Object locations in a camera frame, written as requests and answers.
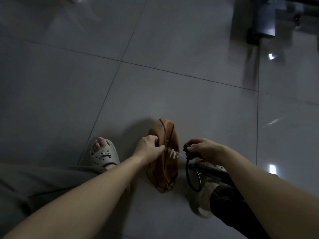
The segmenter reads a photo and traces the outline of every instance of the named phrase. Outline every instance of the gray floor tile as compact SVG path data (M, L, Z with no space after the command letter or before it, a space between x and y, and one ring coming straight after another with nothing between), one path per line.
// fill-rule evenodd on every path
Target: gray floor tile
M146 0L0 0L0 34L122 59Z
M259 90L319 104L317 35L283 22L277 22L276 32L261 45Z
M192 137L206 137L256 162L255 91L122 63L82 163L98 136L113 141L120 160L128 158L160 117L174 121L181 147ZM205 221L193 215L185 197L189 187L184 166L185 161L181 161L178 185L167 194L159 194L140 177L135 195L114 212L109 228L139 239L243 238L216 218ZM123 213L126 219L117 227Z
M259 94L259 167L319 197L319 105Z
M118 61L0 38L0 161L75 165Z
M124 61L257 89L246 0L148 0Z

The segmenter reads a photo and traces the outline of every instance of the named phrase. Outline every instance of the forearm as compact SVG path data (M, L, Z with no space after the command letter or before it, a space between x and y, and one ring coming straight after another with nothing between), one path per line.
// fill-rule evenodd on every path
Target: forearm
M4 238L88 239L104 225L122 193L144 166L130 157L39 209Z
M319 199L224 147L224 167L271 238L319 238Z

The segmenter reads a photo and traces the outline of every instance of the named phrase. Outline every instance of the hand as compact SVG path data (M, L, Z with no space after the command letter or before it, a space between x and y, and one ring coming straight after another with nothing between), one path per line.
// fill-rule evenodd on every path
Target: hand
M157 136L148 135L138 142L132 157L139 157L145 165L154 162L164 151L165 146L155 146Z
M198 152L201 156L214 165L223 165L223 151L225 146L210 141L206 138L193 138L187 142L190 147L187 150L191 153Z

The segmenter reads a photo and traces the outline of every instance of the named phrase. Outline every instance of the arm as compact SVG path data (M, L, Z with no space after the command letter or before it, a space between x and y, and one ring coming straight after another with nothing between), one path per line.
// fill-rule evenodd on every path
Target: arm
M319 238L319 199L267 173L238 152L207 139L192 139L190 152L225 167L260 224L273 239Z
M3 239L94 238L130 181L164 150L155 147L156 140L142 138L132 157L42 207Z

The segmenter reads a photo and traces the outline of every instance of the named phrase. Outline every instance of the pants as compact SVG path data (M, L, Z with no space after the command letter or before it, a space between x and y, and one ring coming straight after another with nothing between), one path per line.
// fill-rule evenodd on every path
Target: pants
M104 171L91 166L41 168L0 163L0 238L42 206Z
M0 238L42 206L105 171L91 166L0 164ZM216 217L249 239L269 238L237 189L219 185L210 204Z
M241 193L229 185L219 185L211 194L212 213L226 225L249 239L270 239Z

